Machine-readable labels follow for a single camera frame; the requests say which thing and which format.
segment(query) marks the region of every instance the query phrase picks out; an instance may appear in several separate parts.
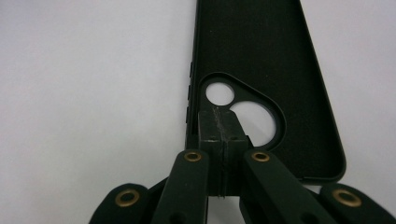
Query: white surface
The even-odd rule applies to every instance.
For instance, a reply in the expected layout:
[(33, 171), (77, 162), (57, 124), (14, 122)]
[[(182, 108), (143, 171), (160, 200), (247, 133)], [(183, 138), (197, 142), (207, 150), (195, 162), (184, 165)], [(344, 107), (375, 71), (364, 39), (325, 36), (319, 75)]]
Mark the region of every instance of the white surface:
[[(396, 2), (304, 0), (347, 169), (396, 215)], [(0, 2), (0, 223), (88, 223), (184, 147), (195, 1)], [(208, 223), (243, 223), (211, 199)]]

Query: brass grommet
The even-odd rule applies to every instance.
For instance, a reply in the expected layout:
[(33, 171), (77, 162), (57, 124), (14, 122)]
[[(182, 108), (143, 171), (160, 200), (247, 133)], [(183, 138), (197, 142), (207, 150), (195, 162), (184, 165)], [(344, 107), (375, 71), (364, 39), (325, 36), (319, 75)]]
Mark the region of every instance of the brass grommet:
[(253, 158), (253, 160), (255, 160), (255, 161), (269, 161), (270, 160), (270, 156), (263, 152), (254, 152), (253, 154), (251, 154), (251, 158)]
[[(122, 197), (127, 195), (127, 194), (132, 194), (134, 197), (130, 200), (123, 200)], [(135, 189), (125, 189), (121, 191), (117, 197), (116, 197), (116, 205), (119, 207), (128, 207), (133, 205), (139, 200), (140, 194), (137, 192)]]
[[(345, 194), (349, 197), (349, 199), (346, 199), (345, 197), (342, 197), (341, 195)], [(356, 196), (355, 194), (347, 191), (346, 189), (335, 189), (332, 192), (332, 196), (337, 200), (339, 203), (349, 206), (349, 207), (359, 207), (361, 206), (361, 199)]]
[(202, 158), (202, 155), (198, 152), (188, 152), (184, 154), (184, 159), (186, 161), (200, 161)]

